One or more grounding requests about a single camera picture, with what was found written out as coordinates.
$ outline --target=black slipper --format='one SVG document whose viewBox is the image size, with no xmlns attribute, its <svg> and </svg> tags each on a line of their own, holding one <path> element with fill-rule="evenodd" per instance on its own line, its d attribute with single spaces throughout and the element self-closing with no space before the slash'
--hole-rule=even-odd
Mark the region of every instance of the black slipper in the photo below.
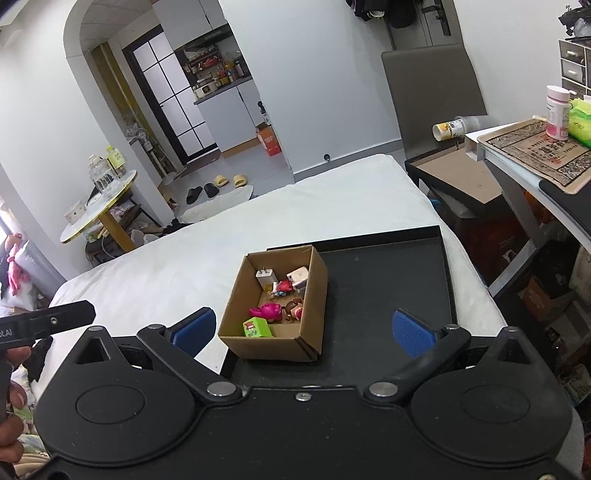
<svg viewBox="0 0 591 480">
<path fill-rule="evenodd" d="M 196 189 L 189 190 L 189 193 L 187 195 L 187 205 L 191 205 L 192 203 L 195 203 L 197 201 L 197 199 L 199 198 L 199 195 L 201 195 L 202 191 L 203 191 L 203 187 L 197 187 Z"/>
<path fill-rule="evenodd" d="M 218 193 L 220 193 L 220 189 L 217 188 L 213 183 L 206 183 L 205 184 L 205 193 L 207 193 L 208 198 L 214 198 Z"/>
</svg>

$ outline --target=blue gripper pad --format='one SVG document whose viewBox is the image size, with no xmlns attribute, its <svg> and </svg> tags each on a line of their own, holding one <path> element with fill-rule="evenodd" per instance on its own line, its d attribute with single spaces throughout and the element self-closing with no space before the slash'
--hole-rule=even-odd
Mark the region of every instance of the blue gripper pad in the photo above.
<svg viewBox="0 0 591 480">
<path fill-rule="evenodd" d="M 402 310 L 394 312 L 392 335 L 402 349 L 413 358 L 422 355 L 437 343 L 434 332 Z"/>
<path fill-rule="evenodd" d="M 204 307 L 168 328 L 165 337 L 186 354 L 195 357 L 216 333 L 216 314 Z"/>
</svg>

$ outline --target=ceiling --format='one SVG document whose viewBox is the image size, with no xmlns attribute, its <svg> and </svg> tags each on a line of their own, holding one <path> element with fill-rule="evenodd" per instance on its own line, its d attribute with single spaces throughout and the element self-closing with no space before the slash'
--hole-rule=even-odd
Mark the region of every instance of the ceiling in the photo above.
<svg viewBox="0 0 591 480">
<path fill-rule="evenodd" d="M 107 41 L 151 8 L 150 0 L 94 0 L 80 27 L 82 51 Z"/>
</svg>

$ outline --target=wooden table leg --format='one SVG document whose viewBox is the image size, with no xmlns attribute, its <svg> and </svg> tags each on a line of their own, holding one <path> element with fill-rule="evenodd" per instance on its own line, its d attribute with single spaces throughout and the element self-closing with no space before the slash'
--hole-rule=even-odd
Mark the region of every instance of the wooden table leg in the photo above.
<svg viewBox="0 0 591 480">
<path fill-rule="evenodd" d="M 113 236 L 117 244 L 123 249 L 124 252 L 131 252 L 137 248 L 135 243 L 131 241 L 131 238 L 129 238 L 127 233 L 125 233 L 125 230 L 121 228 L 121 225 L 113 218 L 109 211 L 103 213 L 99 217 L 99 220 Z"/>
</svg>

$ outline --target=white bed sheet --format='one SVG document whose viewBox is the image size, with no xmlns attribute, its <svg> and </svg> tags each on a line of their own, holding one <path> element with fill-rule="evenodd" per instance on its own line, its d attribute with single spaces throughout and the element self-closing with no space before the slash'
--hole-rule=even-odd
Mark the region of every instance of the white bed sheet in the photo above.
<svg viewBox="0 0 591 480">
<path fill-rule="evenodd" d="M 473 335 L 506 323 L 461 243 L 389 155 L 375 155 L 237 205 L 103 264 L 64 284 L 52 306 L 78 300 L 96 309 L 112 336 L 150 323 L 172 325 L 203 306 L 222 317 L 243 256 L 269 247 L 440 225 L 457 318 Z M 37 398 L 85 328 L 54 336 Z M 227 347 L 215 337 L 197 359 L 219 372 Z"/>
</svg>

